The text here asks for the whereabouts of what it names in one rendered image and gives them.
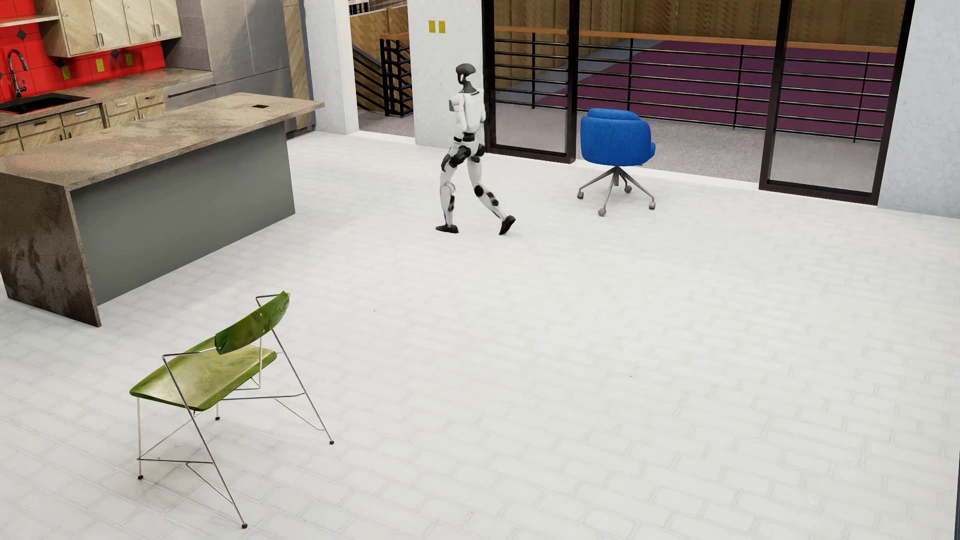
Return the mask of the stone-top kitchen island counter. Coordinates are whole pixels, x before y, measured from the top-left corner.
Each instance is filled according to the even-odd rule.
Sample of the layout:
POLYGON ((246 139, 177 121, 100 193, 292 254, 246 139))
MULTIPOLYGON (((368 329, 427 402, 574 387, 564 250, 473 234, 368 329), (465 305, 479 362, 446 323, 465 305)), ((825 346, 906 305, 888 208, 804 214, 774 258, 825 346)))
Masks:
POLYGON ((9 299, 98 307, 295 213, 285 121, 323 103, 233 93, 0 158, 9 299))

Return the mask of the white humanoid robot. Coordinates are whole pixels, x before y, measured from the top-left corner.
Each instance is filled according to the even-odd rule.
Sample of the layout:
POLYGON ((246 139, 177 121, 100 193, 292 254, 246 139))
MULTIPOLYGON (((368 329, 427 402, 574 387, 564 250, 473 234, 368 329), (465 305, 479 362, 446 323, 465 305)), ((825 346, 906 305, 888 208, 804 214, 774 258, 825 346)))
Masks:
POLYGON ((481 182, 481 158, 486 153, 486 147, 477 139, 477 134, 486 122, 483 91, 474 87, 469 81, 469 76, 475 73, 472 64, 459 64, 456 67, 456 73, 462 89, 448 101, 448 104, 450 111, 454 113, 457 129, 449 151, 440 165, 438 190, 445 223, 436 229, 450 234, 459 232, 458 227, 453 223, 455 185, 451 182, 451 178, 459 166, 466 164, 474 195, 500 220, 499 235, 504 236, 516 222, 516 218, 505 215, 501 211, 496 196, 481 182))

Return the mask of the blue swivel office chair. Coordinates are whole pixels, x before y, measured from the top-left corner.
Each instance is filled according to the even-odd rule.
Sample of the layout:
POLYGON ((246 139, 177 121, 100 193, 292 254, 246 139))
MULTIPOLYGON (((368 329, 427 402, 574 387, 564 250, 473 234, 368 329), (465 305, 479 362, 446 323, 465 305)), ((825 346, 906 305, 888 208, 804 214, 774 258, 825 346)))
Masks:
POLYGON ((654 196, 624 170, 625 166, 643 166, 656 153, 656 143, 645 120, 626 109, 594 107, 581 118, 580 136, 582 157, 610 169, 582 185, 577 192, 578 199, 584 197, 584 188, 610 176, 605 204, 613 189, 623 182, 626 193, 635 186, 651 198, 649 209, 656 208, 654 196))

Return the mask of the black stair railing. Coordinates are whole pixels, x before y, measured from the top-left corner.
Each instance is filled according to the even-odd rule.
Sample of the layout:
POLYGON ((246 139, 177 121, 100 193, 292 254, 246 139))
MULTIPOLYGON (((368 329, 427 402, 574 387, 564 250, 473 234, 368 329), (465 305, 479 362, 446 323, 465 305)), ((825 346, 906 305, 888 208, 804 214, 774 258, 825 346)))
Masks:
POLYGON ((387 117, 413 113, 409 33, 380 35, 383 111, 387 117))

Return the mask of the black metal balcony railing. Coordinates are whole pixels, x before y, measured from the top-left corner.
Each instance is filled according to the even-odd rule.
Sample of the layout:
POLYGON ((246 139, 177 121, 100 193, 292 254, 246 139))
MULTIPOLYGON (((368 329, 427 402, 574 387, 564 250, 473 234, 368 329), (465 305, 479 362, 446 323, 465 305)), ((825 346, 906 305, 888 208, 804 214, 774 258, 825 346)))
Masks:
MULTIPOLYGON (((764 129, 774 41, 582 30, 577 82, 568 32, 495 26, 495 103, 625 110, 647 119, 764 129)), ((776 127, 848 141, 882 139, 894 47, 790 41, 776 127)))

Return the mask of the stainless steel refrigerator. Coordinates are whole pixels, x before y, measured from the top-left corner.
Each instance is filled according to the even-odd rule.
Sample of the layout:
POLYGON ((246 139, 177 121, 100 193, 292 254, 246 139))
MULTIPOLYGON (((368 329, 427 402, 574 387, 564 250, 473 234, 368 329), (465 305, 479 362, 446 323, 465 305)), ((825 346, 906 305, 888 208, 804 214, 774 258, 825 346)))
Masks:
POLYGON ((168 110, 236 92, 292 97, 282 0, 176 0, 181 37, 165 65, 210 72, 166 87, 168 110))

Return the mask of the wooden base cabinets with countertop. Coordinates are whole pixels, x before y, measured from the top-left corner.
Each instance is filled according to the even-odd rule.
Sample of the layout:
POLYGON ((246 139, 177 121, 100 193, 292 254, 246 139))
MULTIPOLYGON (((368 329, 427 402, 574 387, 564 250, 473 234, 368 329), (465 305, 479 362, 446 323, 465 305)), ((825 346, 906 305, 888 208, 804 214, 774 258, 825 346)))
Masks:
POLYGON ((0 158, 166 112, 165 90, 208 87, 210 71, 164 67, 67 88, 86 100, 24 114, 0 112, 0 158))

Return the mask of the black kitchen sink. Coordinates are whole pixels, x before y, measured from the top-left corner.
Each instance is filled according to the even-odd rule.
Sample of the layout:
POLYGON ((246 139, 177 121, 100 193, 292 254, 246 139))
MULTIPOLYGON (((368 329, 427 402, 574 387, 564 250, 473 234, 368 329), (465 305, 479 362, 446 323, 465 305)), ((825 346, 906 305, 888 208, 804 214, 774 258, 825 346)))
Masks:
POLYGON ((87 97, 63 93, 47 93, 21 97, 0 103, 0 113, 24 115, 38 110, 87 100, 87 97))

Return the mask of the black kitchen faucet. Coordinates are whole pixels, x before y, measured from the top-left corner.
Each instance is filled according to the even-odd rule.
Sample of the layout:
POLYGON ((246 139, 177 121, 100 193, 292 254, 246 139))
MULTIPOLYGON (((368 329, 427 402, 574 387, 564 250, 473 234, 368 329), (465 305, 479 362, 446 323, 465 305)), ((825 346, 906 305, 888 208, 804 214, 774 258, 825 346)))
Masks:
POLYGON ((26 79, 22 75, 27 71, 29 71, 29 65, 24 55, 22 55, 21 52, 19 52, 18 49, 16 48, 11 49, 7 53, 6 59, 7 59, 8 69, 9 69, 11 85, 13 87, 14 100, 18 100, 18 99, 21 99, 24 96, 24 93, 28 91, 26 79), (18 61, 20 63, 20 71, 21 71, 20 77, 18 77, 18 71, 17 71, 17 68, 15 67, 15 57, 18 58, 18 61))

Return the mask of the green metal-frame chair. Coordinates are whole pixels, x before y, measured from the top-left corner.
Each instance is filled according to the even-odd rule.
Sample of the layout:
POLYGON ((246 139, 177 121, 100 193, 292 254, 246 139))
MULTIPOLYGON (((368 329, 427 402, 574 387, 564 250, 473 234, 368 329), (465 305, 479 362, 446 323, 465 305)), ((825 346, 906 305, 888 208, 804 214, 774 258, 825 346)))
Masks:
POLYGON ((215 419, 219 420, 220 403, 233 399, 232 394, 237 391, 245 393, 244 400, 270 399, 282 403, 286 395, 261 393, 262 371, 279 356, 277 351, 263 347, 263 338, 271 335, 299 384, 300 390, 294 397, 304 397, 314 415, 319 415, 276 331, 288 311, 290 294, 282 291, 256 296, 255 300, 257 308, 233 325, 186 351, 163 354, 162 367, 129 390, 129 394, 138 402, 153 401, 186 411, 188 420, 184 425, 195 429, 208 459, 182 459, 179 462, 198 478, 201 473, 195 469, 195 465, 209 464, 214 467, 223 486, 223 490, 217 489, 217 494, 233 506, 244 530, 248 523, 240 513, 236 499, 198 425, 197 414, 212 409, 215 419))

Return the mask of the black sliding door frame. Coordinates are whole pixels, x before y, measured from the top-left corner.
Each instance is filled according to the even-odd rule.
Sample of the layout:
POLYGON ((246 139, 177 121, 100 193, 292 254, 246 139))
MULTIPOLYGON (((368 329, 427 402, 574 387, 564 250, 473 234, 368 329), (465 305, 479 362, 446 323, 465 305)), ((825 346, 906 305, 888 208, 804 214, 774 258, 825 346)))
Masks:
POLYGON ((761 190, 875 205, 916 0, 482 0, 484 82, 492 114, 486 140, 496 153, 571 164, 585 161, 581 118, 568 110, 497 104, 496 26, 567 31, 575 91, 582 31, 774 42, 764 129, 645 120, 652 168, 756 182, 761 190), (847 140, 778 130, 790 42, 894 47, 894 78, 881 140, 847 140))

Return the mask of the light wood wall cabinets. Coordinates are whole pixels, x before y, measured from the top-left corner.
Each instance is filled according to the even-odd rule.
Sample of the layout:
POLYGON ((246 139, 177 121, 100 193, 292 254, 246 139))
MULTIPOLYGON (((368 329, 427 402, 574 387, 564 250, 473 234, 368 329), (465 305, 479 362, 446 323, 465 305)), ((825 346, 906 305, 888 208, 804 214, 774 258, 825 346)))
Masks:
POLYGON ((32 0, 44 49, 76 57, 182 36, 176 0, 32 0))

